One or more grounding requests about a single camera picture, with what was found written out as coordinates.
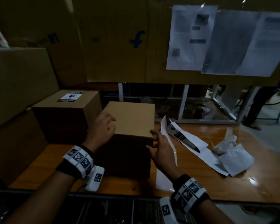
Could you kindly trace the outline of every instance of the box lid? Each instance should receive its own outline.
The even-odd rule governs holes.
[[[60,90],[32,107],[84,108],[98,91]]]
[[[154,128],[154,104],[110,101],[102,112],[116,118],[116,134],[153,137],[150,130]]]

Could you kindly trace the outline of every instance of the hand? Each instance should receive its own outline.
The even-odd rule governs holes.
[[[82,145],[95,153],[102,145],[106,144],[115,132],[116,118],[109,113],[101,113],[93,122],[92,129],[87,133]]]
[[[155,129],[150,130],[150,132],[156,136],[155,140],[157,140],[158,143],[154,147],[157,147],[157,149],[152,148],[149,145],[147,145],[146,148],[150,151],[156,167],[171,181],[182,176],[183,172],[175,164],[173,149],[166,136],[162,135]]]

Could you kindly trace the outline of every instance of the left hand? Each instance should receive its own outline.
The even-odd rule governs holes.
[[[93,122],[92,129],[87,133],[82,145],[95,153],[102,145],[106,144],[115,132],[116,118],[109,113],[101,113]]]

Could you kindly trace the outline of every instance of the floor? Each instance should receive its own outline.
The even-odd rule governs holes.
[[[280,96],[274,95],[269,103],[277,103],[280,101]],[[277,118],[280,111],[280,104],[278,105],[265,105],[259,118]],[[254,136],[261,144],[267,147],[272,153],[280,159],[280,120],[277,124],[275,120],[257,120],[257,124],[261,127],[261,131],[253,130],[251,128],[241,125],[241,129]],[[255,223],[266,224],[274,220],[274,216],[268,212],[260,211],[256,215],[249,215],[242,211],[238,205],[222,205],[218,207],[227,214],[236,224],[241,223]]]

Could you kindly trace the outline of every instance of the wrist tracker band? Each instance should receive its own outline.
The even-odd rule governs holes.
[[[85,179],[93,168],[93,153],[83,145],[75,145],[63,156],[56,170],[77,179]]]
[[[205,192],[206,189],[191,178],[172,194],[171,199],[185,213],[190,213],[201,202],[209,199]]]

